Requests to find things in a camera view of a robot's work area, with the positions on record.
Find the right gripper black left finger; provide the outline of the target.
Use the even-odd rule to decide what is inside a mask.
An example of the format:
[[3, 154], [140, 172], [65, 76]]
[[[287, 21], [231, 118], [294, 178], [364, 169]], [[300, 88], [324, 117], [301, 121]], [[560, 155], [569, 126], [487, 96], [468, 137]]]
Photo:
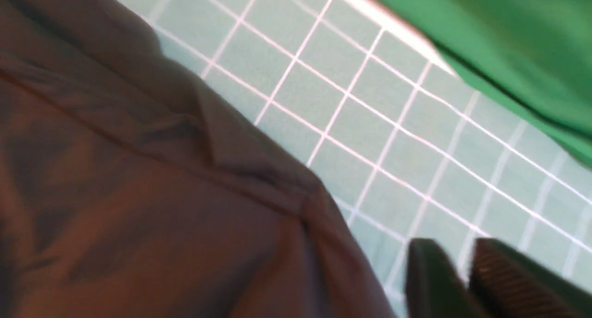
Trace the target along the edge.
[[444, 249], [429, 238], [409, 242], [405, 297], [409, 318], [489, 316], [468, 293]]

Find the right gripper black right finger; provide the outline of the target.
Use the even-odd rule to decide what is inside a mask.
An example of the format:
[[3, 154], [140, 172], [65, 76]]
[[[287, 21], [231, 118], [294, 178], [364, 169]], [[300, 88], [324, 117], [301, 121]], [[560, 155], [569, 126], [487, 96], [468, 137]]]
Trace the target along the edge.
[[589, 318], [590, 293], [494, 238], [476, 240], [469, 292], [493, 318]]

